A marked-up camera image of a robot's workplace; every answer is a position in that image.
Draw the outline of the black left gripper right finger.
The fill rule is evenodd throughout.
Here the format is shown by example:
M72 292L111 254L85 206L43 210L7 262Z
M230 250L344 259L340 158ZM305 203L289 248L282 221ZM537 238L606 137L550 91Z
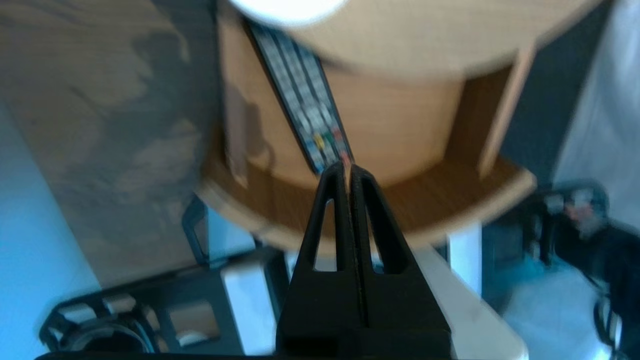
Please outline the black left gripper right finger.
M364 351L450 351L451 328L373 175L350 169Z

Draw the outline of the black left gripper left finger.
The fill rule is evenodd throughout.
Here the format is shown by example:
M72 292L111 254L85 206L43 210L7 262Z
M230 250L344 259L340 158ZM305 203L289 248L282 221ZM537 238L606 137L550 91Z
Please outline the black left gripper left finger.
M327 203L333 203L336 271L314 267ZM341 162L323 171L276 328L278 351L338 351L362 325L359 262Z

